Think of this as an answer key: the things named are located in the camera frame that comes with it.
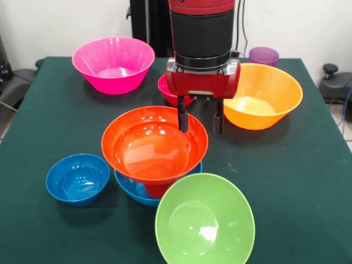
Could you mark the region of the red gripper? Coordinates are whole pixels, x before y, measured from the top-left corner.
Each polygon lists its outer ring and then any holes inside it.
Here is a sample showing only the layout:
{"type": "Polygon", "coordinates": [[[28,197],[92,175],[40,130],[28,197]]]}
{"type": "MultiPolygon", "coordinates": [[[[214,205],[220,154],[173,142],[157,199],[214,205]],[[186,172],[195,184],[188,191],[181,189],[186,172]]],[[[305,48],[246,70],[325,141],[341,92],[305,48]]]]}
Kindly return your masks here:
{"type": "Polygon", "coordinates": [[[174,58],[166,64],[166,82],[172,95],[178,96],[178,125],[182,133],[189,131],[188,113],[185,110],[185,96],[207,96],[216,100],[213,116],[213,134],[223,134],[224,102],[232,99],[238,89],[241,71],[240,61],[231,59],[222,69],[212,71],[192,71],[179,67],[174,58]]]}

